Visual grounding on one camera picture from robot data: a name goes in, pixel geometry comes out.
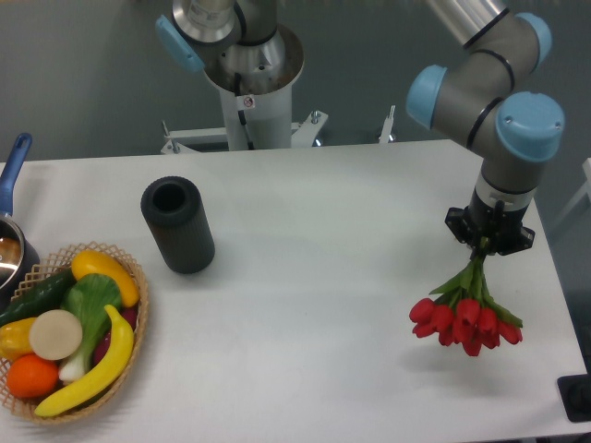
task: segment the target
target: red tulip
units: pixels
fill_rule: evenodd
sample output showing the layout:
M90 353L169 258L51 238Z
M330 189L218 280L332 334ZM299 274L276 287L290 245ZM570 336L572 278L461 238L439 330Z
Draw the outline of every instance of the red tulip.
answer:
M474 331L474 326L465 325L459 317L456 317L452 323L453 341L456 343L464 343L472 340Z
M470 298L460 300L458 306L455 307L455 315L462 320L464 325L474 326L480 316L480 303Z
M480 315L478 316L477 328L483 334L494 335L497 333L497 315L495 311L489 307L480 309Z
M464 346L465 353L471 357L478 357L480 349L482 349L482 341L479 340L477 336L470 341L464 341L462 345Z
M423 298L413 306L408 317L413 323L423 325L431 321L431 315L434 310L435 302L430 298Z
M422 339L423 337L428 337L433 333L435 333L435 330L429 323L424 325L421 325L419 323L415 325L415 327L413 328L413 334L415 334L419 339Z
M499 334L510 344L517 344L524 339L519 328L504 321L499 321Z
M478 335L480 341L482 341L482 344L484 344L489 349L501 346L501 336L498 332L495 332L494 334L485 334L477 330L476 334Z
M437 305L431 315L431 326L437 332L448 329L453 323L453 311L447 305Z
M441 346L450 346L453 343L453 332L452 328L447 328L440 332L440 344Z

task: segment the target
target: tulip bouquet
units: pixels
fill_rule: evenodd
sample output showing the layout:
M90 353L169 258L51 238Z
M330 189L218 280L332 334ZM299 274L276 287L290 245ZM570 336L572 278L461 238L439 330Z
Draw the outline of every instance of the tulip bouquet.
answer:
M423 298L410 311L416 323L413 333L419 338L439 333L441 345L461 343L473 357L482 345L493 349L501 345L501 337L510 344L521 341L523 322L490 296L484 275L484 254L473 257L457 275Z

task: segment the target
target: woven basket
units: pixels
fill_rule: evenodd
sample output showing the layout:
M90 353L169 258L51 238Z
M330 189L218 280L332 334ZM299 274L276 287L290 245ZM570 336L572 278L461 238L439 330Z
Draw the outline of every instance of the woven basket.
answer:
M12 414L25 418L39 425L60 425L63 423L73 422L80 418L86 417L91 413L94 413L97 409L113 398L115 393L125 382L131 367L138 358L139 348L146 333L146 323L148 320L149 308L148 283L146 282L146 276L141 270L141 266L138 264L138 262L124 250L119 249L115 245L97 244L92 242L88 245L71 245L70 247L60 249L56 254L51 254L47 259L43 260L40 265L35 265L33 267L31 272L26 275L25 280L22 281L18 286L13 299L21 296L37 281L43 280L58 272L59 270L67 268L70 265L72 258L78 252L85 249L101 251L115 258L119 263L121 263L127 272L129 272L139 288L138 324L136 326L134 348L131 353L131 357L129 358L129 362L127 363L127 367L124 369L119 378L103 392L103 395L100 399L86 407L72 409L66 413L62 413L56 417L51 418L41 418L35 415L35 408L40 401L19 400L10 394L10 392L8 392L6 387L6 373L10 367L10 362L0 358L0 403L10 410Z

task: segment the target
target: white radish slice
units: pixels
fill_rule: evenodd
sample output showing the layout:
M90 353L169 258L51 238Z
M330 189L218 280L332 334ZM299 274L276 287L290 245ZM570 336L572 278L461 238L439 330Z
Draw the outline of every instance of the white radish slice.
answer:
M82 325L74 314L63 309L44 312L30 327L29 343L41 358L62 360L82 343Z

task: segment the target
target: yellow squash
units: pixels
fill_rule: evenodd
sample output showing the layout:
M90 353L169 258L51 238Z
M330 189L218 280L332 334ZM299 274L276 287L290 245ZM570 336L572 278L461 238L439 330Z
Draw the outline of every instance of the yellow squash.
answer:
M72 273L76 280L88 274L102 274L111 277L119 286L124 307L134 306L139 300L138 286L117 260L103 252L87 249L72 259Z

